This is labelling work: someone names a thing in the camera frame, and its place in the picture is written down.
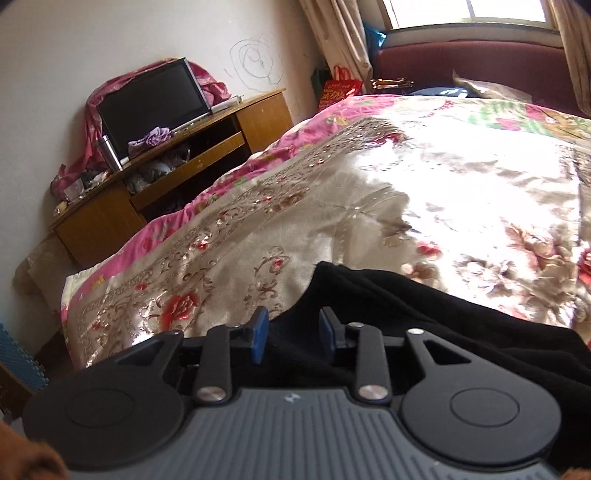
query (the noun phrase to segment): headboard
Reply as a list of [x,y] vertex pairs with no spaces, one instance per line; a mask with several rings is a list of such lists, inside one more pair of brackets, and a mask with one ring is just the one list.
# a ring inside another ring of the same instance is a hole
[[574,98],[562,48],[508,41],[448,41],[388,47],[378,52],[374,78],[406,77],[417,89],[452,86],[460,77],[529,93],[537,105],[587,118]]

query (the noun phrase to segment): black cloth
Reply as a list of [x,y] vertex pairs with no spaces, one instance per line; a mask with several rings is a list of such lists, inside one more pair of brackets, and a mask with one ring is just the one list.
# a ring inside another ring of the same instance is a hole
[[319,263],[301,299],[271,322],[263,365],[252,376],[246,370],[238,374],[240,383],[351,385],[353,372],[323,358],[318,334],[323,306],[332,307],[342,323],[374,325],[388,336],[422,328],[541,385],[563,415],[548,461],[560,471],[591,468],[591,352],[576,332],[519,320],[392,272]]
[[591,0],[576,0],[576,2],[583,7],[583,9],[591,15]]

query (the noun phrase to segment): pillow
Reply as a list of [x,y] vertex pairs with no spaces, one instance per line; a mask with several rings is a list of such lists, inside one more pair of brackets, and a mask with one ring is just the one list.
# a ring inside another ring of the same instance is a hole
[[519,102],[531,103],[531,95],[499,83],[476,82],[459,77],[454,70],[452,73],[453,83],[457,87],[465,88],[480,98],[494,98],[497,100],[517,100]]

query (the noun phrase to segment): satin bedspread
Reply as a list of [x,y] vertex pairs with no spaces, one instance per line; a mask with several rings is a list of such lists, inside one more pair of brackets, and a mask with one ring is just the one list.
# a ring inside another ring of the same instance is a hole
[[[356,101],[333,108],[331,121]],[[195,336],[242,323],[261,305],[275,317],[321,260],[398,272],[586,339],[587,121],[497,100],[388,102],[196,208],[124,270],[70,292],[75,366],[162,330]]]

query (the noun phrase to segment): blue clip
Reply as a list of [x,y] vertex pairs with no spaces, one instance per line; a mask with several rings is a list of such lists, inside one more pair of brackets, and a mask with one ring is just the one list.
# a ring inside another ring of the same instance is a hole
[[332,363],[336,355],[336,335],[335,326],[329,318],[330,314],[334,315],[331,308],[324,307],[320,309],[320,314],[318,316],[318,330],[322,349],[324,350],[324,356],[330,363]]
[[248,321],[252,326],[251,355],[252,363],[260,365],[262,356],[265,353],[265,344],[269,334],[269,310],[258,307]]

